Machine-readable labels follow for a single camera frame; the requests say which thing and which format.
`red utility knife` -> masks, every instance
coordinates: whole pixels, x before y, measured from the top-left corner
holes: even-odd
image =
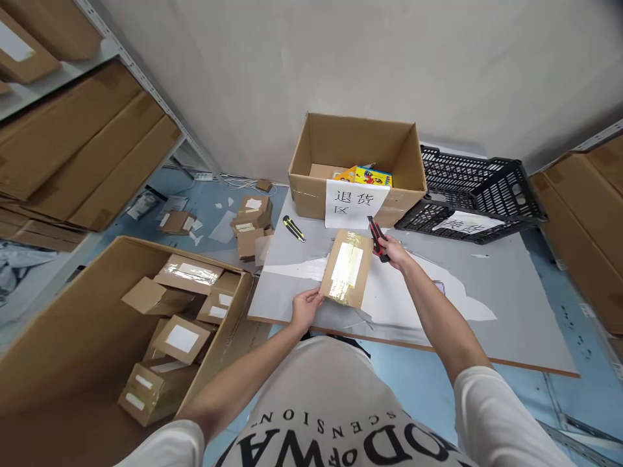
[[[383,235],[383,232],[381,232],[381,227],[378,226],[372,216],[368,216],[368,221],[370,222],[370,231],[372,232],[372,239],[374,240],[373,253],[381,259],[381,263],[387,263],[391,258],[387,253],[385,253],[385,250],[378,242],[379,238],[382,238],[385,241],[387,241],[387,239],[385,238],[385,235]]]

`open cardboard box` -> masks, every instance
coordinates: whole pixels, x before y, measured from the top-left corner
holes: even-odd
[[[246,319],[251,274],[169,246],[117,237],[0,359],[3,464],[108,467],[168,421],[143,428],[117,398],[160,319],[142,315],[121,297],[144,276],[156,275],[174,253],[241,276],[182,406],[216,373],[266,340],[270,325]]]

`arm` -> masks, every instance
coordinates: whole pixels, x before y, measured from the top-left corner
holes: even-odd
[[[292,302],[292,321],[268,341],[218,373],[177,415],[203,431],[206,445],[234,421],[310,328],[324,296],[303,292]]]
[[[387,236],[379,242],[407,284],[422,328],[454,385],[459,373],[471,366],[491,366],[489,358],[461,313],[450,303],[400,242]]]

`person's right hand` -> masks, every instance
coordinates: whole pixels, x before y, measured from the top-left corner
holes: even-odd
[[[405,251],[398,240],[391,235],[386,235],[386,237],[386,241],[379,237],[378,242],[391,258],[389,264],[398,270],[402,270],[408,261],[413,261],[413,258]]]

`white t-shirt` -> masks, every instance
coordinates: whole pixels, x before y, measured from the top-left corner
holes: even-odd
[[[216,466],[573,465],[497,372],[468,368],[454,395],[464,453],[413,420],[363,352],[314,337],[268,379],[249,422]],[[179,420],[119,465],[200,467],[204,449],[199,426]]]

